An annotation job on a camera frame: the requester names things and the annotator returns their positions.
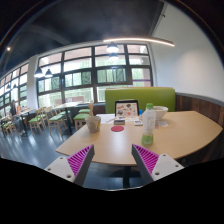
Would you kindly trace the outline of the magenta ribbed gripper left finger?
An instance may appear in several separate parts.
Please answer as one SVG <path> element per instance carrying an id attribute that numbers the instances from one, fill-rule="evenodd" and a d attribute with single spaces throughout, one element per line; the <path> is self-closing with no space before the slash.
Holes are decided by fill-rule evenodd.
<path id="1" fill-rule="evenodd" d="M 70 156 L 59 156 L 45 170 L 82 186 L 94 154 L 94 145 L 89 145 Z"/>

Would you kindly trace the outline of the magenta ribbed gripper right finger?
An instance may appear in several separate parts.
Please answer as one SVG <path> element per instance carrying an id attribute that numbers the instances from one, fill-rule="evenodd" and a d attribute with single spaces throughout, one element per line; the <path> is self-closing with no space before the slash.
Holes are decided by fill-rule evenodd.
<path id="1" fill-rule="evenodd" d="M 144 185 L 183 169 L 183 166 L 168 154 L 158 155 L 136 144 L 132 145 L 132 155 Z"/>

